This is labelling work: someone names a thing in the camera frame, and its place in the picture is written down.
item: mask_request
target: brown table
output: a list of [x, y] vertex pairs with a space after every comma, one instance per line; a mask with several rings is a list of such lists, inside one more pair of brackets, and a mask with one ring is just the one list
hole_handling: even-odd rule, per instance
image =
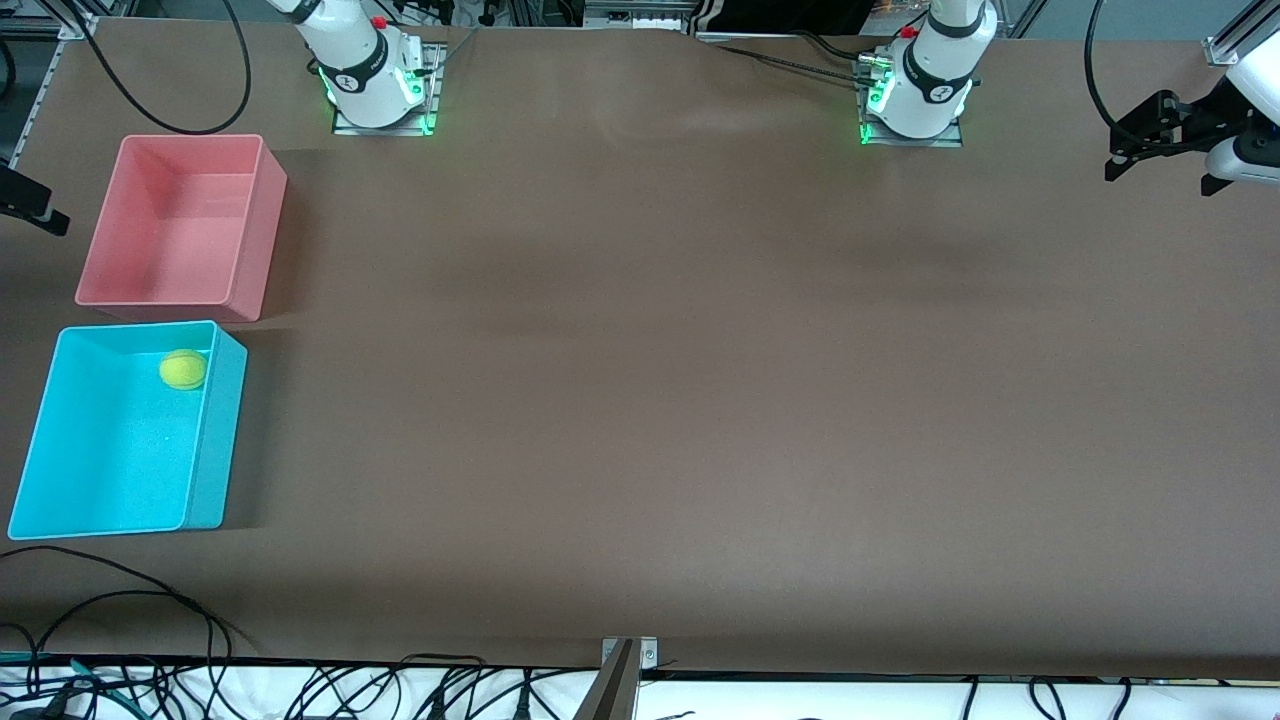
[[[247, 35], [236, 129], [289, 191], [266, 319], [233, 329], [228, 523], [68, 543], [239, 652], [576, 665], [630, 633], [676, 667], [1274, 675], [1280, 206], [1201, 199], [1199, 156], [1105, 183], [1078, 45], [996, 42], [965, 149], [925, 151], [668, 32], [484, 31], [438, 136], [333, 137], [296, 31]], [[227, 26], [99, 37], [166, 119], [234, 106]], [[1117, 110], [1215, 77], [1193, 44], [1098, 58]], [[70, 47], [20, 168], [72, 233], [3, 223], [0, 516], [56, 332], [108, 322], [72, 296], [129, 132]], [[124, 585], [26, 557], [0, 618]], [[202, 633], [122, 601], [51, 647]]]

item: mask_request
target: blue bin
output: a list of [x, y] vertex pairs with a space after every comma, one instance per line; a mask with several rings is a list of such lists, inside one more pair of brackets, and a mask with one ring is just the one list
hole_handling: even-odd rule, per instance
[[[160, 360], [183, 348], [209, 361], [196, 389], [160, 379]], [[210, 320], [64, 329], [9, 537], [220, 525], [247, 357]]]

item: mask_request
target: yellow-green ball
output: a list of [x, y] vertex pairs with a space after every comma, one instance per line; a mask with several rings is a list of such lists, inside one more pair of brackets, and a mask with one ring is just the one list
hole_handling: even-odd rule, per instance
[[209, 363], [195, 350], [174, 350], [160, 361], [160, 379], [174, 389], [196, 389], [205, 384]]

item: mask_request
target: black fabric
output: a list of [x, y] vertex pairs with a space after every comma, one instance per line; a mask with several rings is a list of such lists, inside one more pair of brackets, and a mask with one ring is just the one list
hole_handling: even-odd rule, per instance
[[701, 0], [699, 31], [856, 35], [876, 0]]

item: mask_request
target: plastic container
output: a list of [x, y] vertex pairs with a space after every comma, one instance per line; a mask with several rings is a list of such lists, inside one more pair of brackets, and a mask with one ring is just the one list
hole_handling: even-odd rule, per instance
[[[182, 348], [209, 363], [196, 389], [160, 379], [160, 360]], [[9, 537], [220, 525], [247, 355], [209, 320], [64, 329]]]
[[256, 135], [125, 137], [76, 302], [128, 320], [257, 320], [284, 186]]

